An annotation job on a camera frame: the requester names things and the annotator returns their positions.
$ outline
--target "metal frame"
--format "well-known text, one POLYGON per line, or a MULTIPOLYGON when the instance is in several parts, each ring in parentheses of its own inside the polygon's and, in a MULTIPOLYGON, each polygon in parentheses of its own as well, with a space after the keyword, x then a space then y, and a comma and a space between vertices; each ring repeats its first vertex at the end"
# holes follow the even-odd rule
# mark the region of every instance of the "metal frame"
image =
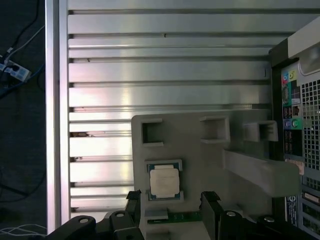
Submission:
POLYGON ((47 232, 61 225, 59 121, 59 1, 45 1, 47 232))

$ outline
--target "power strip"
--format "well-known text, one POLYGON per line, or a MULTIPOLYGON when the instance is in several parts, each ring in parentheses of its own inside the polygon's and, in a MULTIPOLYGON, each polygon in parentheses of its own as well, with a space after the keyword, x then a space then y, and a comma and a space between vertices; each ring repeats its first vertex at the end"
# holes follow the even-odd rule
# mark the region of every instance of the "power strip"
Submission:
MULTIPOLYGON (((9 61, 9 63, 7 64, 7 66, 12 66, 12 65, 19 67, 19 69, 17 71, 14 71, 12 68, 9 67, 4 72, 9 73, 12 77, 14 77, 15 79, 18 79, 21 82, 25 82, 30 77, 31 71, 20 66, 19 64, 14 63, 13 61, 9 61)), ((0 71, 3 71, 4 68, 5 68, 5 65, 0 63, 0 71)))

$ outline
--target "white cable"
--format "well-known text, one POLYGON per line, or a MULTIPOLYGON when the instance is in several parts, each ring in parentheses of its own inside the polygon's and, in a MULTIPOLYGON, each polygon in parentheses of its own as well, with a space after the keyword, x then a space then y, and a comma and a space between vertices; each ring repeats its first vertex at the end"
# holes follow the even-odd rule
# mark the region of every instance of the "white cable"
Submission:
POLYGON ((25 44, 23 44, 21 47, 17 48, 16 50, 14 50, 13 52, 11 52, 5 59, 4 61, 4 65, 6 66, 8 64, 8 62, 10 61, 10 58, 18 51, 20 51, 21 49, 23 49, 25 46, 27 46, 40 32, 42 29, 45 28, 45 25, 43 25, 28 41, 26 41, 25 44))
POLYGON ((25 237, 25 236, 41 236, 41 237, 46 237, 46 236, 47 236, 47 235, 45 235, 45 234, 40 234, 40 233, 14 234, 14 233, 7 232, 6 234, 8 234, 8 235, 10 235, 10 236, 15 236, 15 237, 25 237))
POLYGON ((34 234, 37 234, 38 232, 36 231, 30 231, 30 230, 25 230, 25 229, 22 229, 22 228, 18 228, 18 227, 7 227, 7 228, 4 228, 0 231, 0 235, 4 235, 4 234, 8 234, 8 233, 11 233, 13 232, 14 230, 20 230, 22 232, 26 232, 26 233, 34 233, 34 234))
POLYGON ((38 224, 24 224, 24 225, 17 226, 17 227, 6 227, 6 228, 3 228, 3 229, 0 230, 0 232, 1 232, 0 235, 8 234, 8 235, 12 235, 12 236, 20 236, 21 234, 13 234, 13 233, 11 233, 14 230, 20 230, 20 231, 23 231, 23 232, 32 233, 31 235, 46 236, 45 234, 41 234, 41 233, 38 233, 36 231, 30 231, 30 230, 22 229, 22 227, 25 227, 25 226, 37 226, 39 228, 47 229, 46 227, 38 225, 38 224))

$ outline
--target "ventilation grille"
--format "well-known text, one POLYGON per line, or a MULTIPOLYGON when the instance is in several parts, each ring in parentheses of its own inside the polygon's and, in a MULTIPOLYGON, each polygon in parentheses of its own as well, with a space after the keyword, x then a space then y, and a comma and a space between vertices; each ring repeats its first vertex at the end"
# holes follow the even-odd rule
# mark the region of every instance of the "ventilation grille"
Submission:
POLYGON ((319 170, 320 80, 302 85, 302 105, 304 165, 319 170))

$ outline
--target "floor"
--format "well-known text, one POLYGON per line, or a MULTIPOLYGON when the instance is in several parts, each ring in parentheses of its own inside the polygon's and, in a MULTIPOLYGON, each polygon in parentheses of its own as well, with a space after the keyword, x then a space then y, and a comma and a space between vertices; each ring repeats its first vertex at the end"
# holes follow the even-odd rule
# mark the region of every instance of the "floor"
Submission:
MULTIPOLYGON (((38 20, 25 32, 18 46, 28 40, 45 24, 45 0, 40 0, 38 20)), ((1 27, 0 54, 3 55, 13 43, 21 29, 35 16, 37 0, 0 1, 0 21, 8 23, 1 27)), ((42 31, 25 49, 19 51, 12 60, 17 64, 36 72, 45 63, 45 32, 42 31)), ((45 74, 41 73, 39 85, 45 88, 45 74)), ((45 94, 33 78, 0 100, 0 169, 2 183, 27 193, 41 181, 46 171, 46 132, 45 132, 45 94)), ((24 224, 46 226, 46 180, 30 197, 2 191, 0 209, 0 229, 17 227, 24 224)), ((26 227, 26 229, 45 233, 44 229, 26 227)), ((0 240, 28 239, 0 235, 0 240)))

